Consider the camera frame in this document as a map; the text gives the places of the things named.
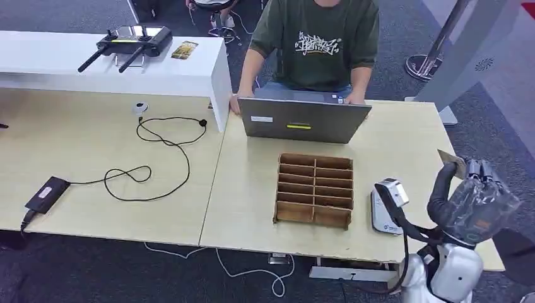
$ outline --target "white cable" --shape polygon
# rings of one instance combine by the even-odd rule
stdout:
[[[247,275],[249,273],[269,273],[270,275],[274,276],[275,277],[275,280],[273,280],[273,283],[271,284],[271,291],[273,292],[274,295],[276,295],[277,297],[279,298],[282,298],[284,297],[284,294],[286,292],[286,288],[284,286],[284,282],[283,282],[283,279],[284,278],[288,278],[289,276],[291,276],[293,274],[293,270],[295,270],[295,262],[293,260],[293,256],[290,255],[290,258],[291,258],[291,271],[284,275],[284,276],[278,276],[277,274],[275,273],[272,273],[271,271],[269,270],[248,270],[248,271],[244,271],[243,273],[235,273],[235,274],[231,274],[228,272],[227,268],[225,267],[225,265],[223,264],[223,262],[221,261],[221,257],[219,257],[219,249],[216,248],[216,254],[218,256],[218,260],[219,260],[219,263],[221,264],[221,267],[224,269],[225,273],[227,273],[227,275],[230,277],[230,278],[235,278],[237,276],[242,276],[242,275]],[[281,286],[283,287],[283,291],[282,293],[280,294],[277,294],[275,292],[275,283],[277,283],[277,281],[279,281],[281,283]]]
[[[143,242],[143,244],[145,244],[145,247],[150,251],[155,251],[157,253],[159,252],[159,253],[164,253],[164,254],[172,254],[173,256],[178,256],[178,257],[181,257],[182,259],[187,259],[192,254],[197,253],[199,251],[202,251],[203,249],[207,249],[208,248],[208,247],[202,247],[202,248],[196,249],[194,251],[191,251],[190,253],[188,253],[185,256],[183,256],[181,254],[177,254],[176,252],[170,252],[170,251],[164,251],[164,250],[161,250],[161,249],[150,248],[149,245],[147,245],[147,242]]]
[[[177,254],[176,252],[170,252],[170,251],[164,251],[164,250],[161,250],[161,249],[154,249],[154,248],[150,248],[149,245],[147,245],[147,242],[143,242],[143,244],[145,245],[145,248],[147,248],[148,250],[150,251],[155,251],[155,252],[159,252],[159,253],[164,253],[164,254],[171,254],[173,256],[178,256],[178,257],[181,257],[182,259],[187,259],[189,256],[191,256],[192,254],[196,253],[196,252],[199,252],[199,251],[202,251],[203,249],[207,249],[208,247],[202,247],[202,248],[199,248],[199,249],[196,249],[188,254],[186,254],[185,256],[181,255],[181,254]],[[219,260],[219,264],[221,264],[221,267],[223,268],[223,270],[225,271],[225,273],[230,277],[230,278],[235,278],[237,276],[242,276],[242,275],[248,275],[249,273],[269,273],[270,275],[274,276],[275,277],[275,280],[273,280],[273,283],[271,284],[271,291],[273,292],[273,294],[279,298],[282,298],[284,297],[284,294],[286,293],[286,287],[284,285],[284,281],[283,279],[284,278],[288,278],[289,276],[291,276],[293,274],[293,271],[295,270],[295,261],[293,260],[293,256],[290,255],[290,259],[291,259],[291,271],[283,276],[279,276],[277,275],[276,273],[273,273],[269,270],[248,270],[248,271],[244,271],[242,273],[229,273],[228,272],[228,269],[225,267],[225,265],[223,264],[223,262],[221,261],[221,257],[219,255],[219,249],[216,248],[216,255],[218,257],[218,260]],[[282,293],[280,294],[277,294],[277,292],[275,292],[275,283],[277,282],[280,282],[282,288],[283,288],[283,291]]]
[[[252,35],[251,32],[249,32],[246,28],[245,28],[245,25],[244,25],[244,21],[242,20],[242,17],[240,15],[238,15],[238,13],[234,12],[234,11],[230,11],[231,13],[235,14],[236,16],[238,16],[238,18],[240,18],[240,23],[242,24],[242,27],[244,28],[245,32],[249,35]]]

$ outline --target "gray carpet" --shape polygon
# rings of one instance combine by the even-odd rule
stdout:
[[[0,0],[0,30],[49,32],[104,32],[132,24],[126,0]],[[236,11],[252,30],[259,2],[242,0]],[[208,15],[195,12],[191,25],[183,1],[177,0],[159,19],[174,35],[204,35]],[[380,1],[381,39],[378,62],[367,98],[402,100],[416,95],[423,84],[403,70],[406,57],[427,51],[438,32],[437,22],[420,0]],[[244,45],[229,47],[233,89],[237,90],[248,37],[238,27]],[[260,82],[271,74],[273,60]],[[491,160],[511,189],[525,203],[509,227],[535,239],[535,161],[502,113],[476,85],[452,106],[459,125],[448,129],[456,152]],[[179,252],[188,247],[156,246]],[[287,266],[268,266],[265,254],[222,251],[231,272],[269,268],[280,274]],[[265,274],[228,278],[212,249],[187,261],[147,251],[141,243],[36,236],[24,251],[0,251],[0,302],[343,302],[340,285],[307,278],[311,258],[296,258],[296,272],[286,281],[282,299],[271,293],[272,278]],[[510,281],[501,273],[484,273],[474,291],[475,302],[518,302],[533,287]],[[348,302],[399,302],[346,287]]]

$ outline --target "graphic print on shirt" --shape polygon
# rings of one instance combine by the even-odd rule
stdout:
[[[316,35],[311,36],[303,32],[299,32],[299,40],[295,42],[295,51],[303,52],[303,56],[313,53],[329,54],[333,56],[335,53],[340,51],[338,44],[341,41],[341,38],[326,41]]]

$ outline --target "cardboard compartment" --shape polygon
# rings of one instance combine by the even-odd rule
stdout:
[[[315,180],[316,182],[314,185],[316,186],[328,186],[328,187],[353,189],[353,180],[332,179],[332,178],[315,178]]]
[[[283,153],[273,223],[307,222],[348,229],[353,209],[353,161]]]
[[[333,206],[333,207],[346,208],[348,210],[352,210],[353,199],[339,198],[339,197],[327,197],[327,196],[314,196],[314,205]]]
[[[316,159],[316,167],[353,170],[353,161],[347,158],[318,157]]]
[[[314,197],[309,194],[277,193],[277,201],[312,205],[314,203]]]
[[[324,186],[314,187],[314,194],[318,196],[330,196],[330,197],[341,197],[341,198],[353,197],[353,191],[350,189],[336,188],[336,187],[324,187]]]
[[[303,166],[314,166],[315,157],[308,155],[295,155],[292,153],[283,153],[279,157],[280,164],[293,164],[293,165],[303,165]]]
[[[314,194],[314,186],[279,182],[277,192],[297,193],[297,194]]]
[[[353,171],[346,169],[325,169],[317,167],[315,177],[353,180]]]
[[[277,201],[273,222],[278,220],[312,222],[313,211],[314,207],[312,205]]]
[[[279,173],[291,175],[306,175],[308,177],[314,176],[314,166],[301,166],[293,164],[281,164],[279,166]]]
[[[314,177],[304,175],[279,174],[279,182],[314,185]]]
[[[351,223],[351,210],[314,206],[314,223],[348,229]]]

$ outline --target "wooden desk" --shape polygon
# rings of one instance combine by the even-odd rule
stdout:
[[[432,227],[426,204],[442,162],[437,148],[453,153],[433,104],[370,102],[368,119],[348,145],[248,138],[230,115],[204,222],[201,246],[301,254],[339,259],[400,262],[403,238],[375,232],[370,191],[386,177],[401,180],[411,202],[409,220]],[[273,224],[278,157],[283,152],[353,159],[355,205],[348,231],[279,222]],[[459,181],[455,180],[453,188]],[[409,242],[410,251],[423,246]],[[503,270],[492,241],[477,248],[486,270]]]
[[[223,139],[207,109],[208,98],[0,89],[0,121],[9,125],[0,131],[0,229],[19,229],[27,211],[24,204],[52,175],[83,182],[101,179],[114,167],[149,165],[153,177],[144,184],[128,177],[109,182],[112,191],[127,198],[156,196],[182,182],[183,154],[136,136],[138,117],[132,107],[139,101],[150,105],[145,119],[184,116],[208,121],[204,137],[184,147],[191,162],[189,181],[152,202],[118,201],[102,183],[72,185],[26,230],[198,245]],[[175,142],[192,140],[203,130],[194,121],[146,126]],[[136,175],[144,177],[146,172]]]

